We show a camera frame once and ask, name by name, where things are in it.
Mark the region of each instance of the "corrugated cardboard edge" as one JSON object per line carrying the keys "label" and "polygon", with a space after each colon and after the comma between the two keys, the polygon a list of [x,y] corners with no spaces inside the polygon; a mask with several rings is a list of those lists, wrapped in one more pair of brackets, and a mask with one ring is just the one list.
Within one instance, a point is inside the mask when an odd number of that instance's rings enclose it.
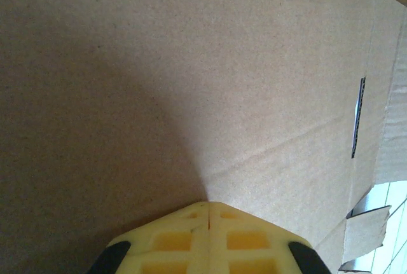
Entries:
{"label": "corrugated cardboard edge", "polygon": [[383,139],[376,165],[376,184],[407,180],[407,12],[404,21],[393,78],[386,106]]}
{"label": "corrugated cardboard edge", "polygon": [[342,262],[363,256],[383,244],[390,206],[346,220]]}

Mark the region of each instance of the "cardboard flap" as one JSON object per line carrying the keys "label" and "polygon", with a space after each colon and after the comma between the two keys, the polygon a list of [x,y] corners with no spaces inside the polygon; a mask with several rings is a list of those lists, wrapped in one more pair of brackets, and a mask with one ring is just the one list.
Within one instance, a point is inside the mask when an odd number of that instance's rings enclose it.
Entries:
{"label": "cardboard flap", "polygon": [[353,162],[348,211],[355,207],[356,203],[373,187],[375,181],[373,171],[382,139],[385,106],[405,9],[395,0],[373,0],[373,6],[373,26],[376,29],[372,30],[369,46],[366,85],[361,108],[359,138]]}
{"label": "cardboard flap", "polygon": [[[351,182],[373,182],[352,178],[355,161],[371,154],[362,137],[350,158],[373,0],[0,7],[8,70],[0,251],[11,256],[0,267],[81,272],[100,249],[83,239],[111,238],[197,199],[315,244],[346,216]],[[381,50],[392,53],[387,43]]]}
{"label": "cardboard flap", "polygon": [[364,212],[346,220],[342,262],[363,256],[383,244],[390,206]]}
{"label": "cardboard flap", "polygon": [[315,250],[325,262],[331,273],[336,273],[342,264],[343,240],[345,238],[346,219],[328,234]]}
{"label": "cardboard flap", "polygon": [[401,29],[386,107],[383,140],[376,161],[376,184],[407,180],[407,14]]}

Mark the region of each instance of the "yellow plastic part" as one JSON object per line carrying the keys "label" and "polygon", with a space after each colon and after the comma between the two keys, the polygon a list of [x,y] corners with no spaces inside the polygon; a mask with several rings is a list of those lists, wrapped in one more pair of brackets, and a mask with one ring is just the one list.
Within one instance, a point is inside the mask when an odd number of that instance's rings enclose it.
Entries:
{"label": "yellow plastic part", "polygon": [[116,274],[301,274],[303,238],[223,203],[200,202],[115,238],[132,245]]}

